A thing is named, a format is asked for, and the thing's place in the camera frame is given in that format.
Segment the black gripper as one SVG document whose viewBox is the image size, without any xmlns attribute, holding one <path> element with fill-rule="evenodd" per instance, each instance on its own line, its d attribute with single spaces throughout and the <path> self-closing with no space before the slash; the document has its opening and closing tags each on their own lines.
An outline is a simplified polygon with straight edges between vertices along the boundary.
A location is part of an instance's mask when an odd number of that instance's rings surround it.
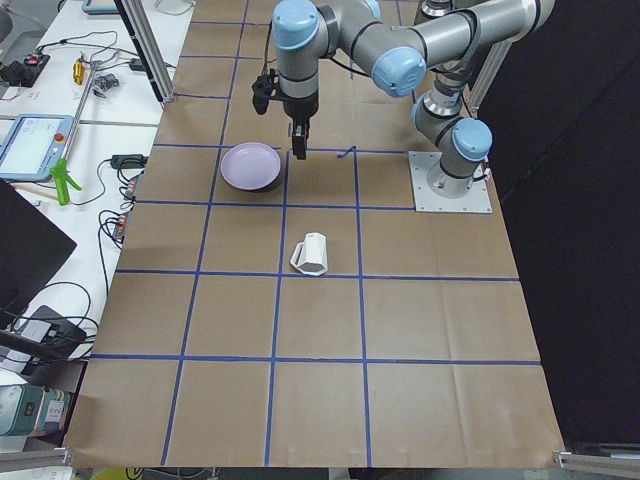
<svg viewBox="0 0 640 480">
<path fill-rule="evenodd" d="M 292 120 L 292 151 L 298 160 L 307 159 L 307 137 L 311 118 L 319 108 L 319 95 L 304 98 L 288 97 L 283 103 L 285 113 Z"/>
</svg>

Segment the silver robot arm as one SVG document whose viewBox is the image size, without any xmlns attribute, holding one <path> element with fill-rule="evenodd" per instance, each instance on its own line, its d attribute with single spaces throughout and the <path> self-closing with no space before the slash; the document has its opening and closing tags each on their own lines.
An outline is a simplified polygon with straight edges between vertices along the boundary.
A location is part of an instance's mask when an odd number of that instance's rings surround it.
<svg viewBox="0 0 640 480">
<path fill-rule="evenodd" d="M 361 36 L 380 25 L 376 1 L 281 1 L 272 13 L 272 40 L 277 59 L 283 108 L 292 120 L 292 150 L 299 160 L 307 156 L 310 120 L 319 107 L 319 61 L 340 49 L 369 74 L 356 45 Z"/>
<path fill-rule="evenodd" d="M 366 1 L 330 1 L 322 9 L 333 18 L 317 32 L 323 49 L 309 57 L 319 61 L 340 49 L 391 97 L 408 95 L 434 70 L 433 86 L 414 105 L 413 122 L 441 152 L 429 173 L 432 188 L 456 198 L 469 190 L 493 141 L 485 123 L 460 115 L 474 60 L 486 46 L 533 33 L 553 7 L 551 1 L 483 1 L 449 7 L 444 15 L 412 26 L 392 27 Z"/>
</svg>

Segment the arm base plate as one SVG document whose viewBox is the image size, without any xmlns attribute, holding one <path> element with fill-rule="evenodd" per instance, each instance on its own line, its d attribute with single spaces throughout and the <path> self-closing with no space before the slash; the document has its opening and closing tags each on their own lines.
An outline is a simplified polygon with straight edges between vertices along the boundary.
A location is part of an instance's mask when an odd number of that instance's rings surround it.
<svg viewBox="0 0 640 480">
<path fill-rule="evenodd" d="M 488 180 L 481 164 L 466 179 L 447 175 L 441 152 L 408 153 L 414 208 L 419 213 L 491 214 Z"/>
</svg>

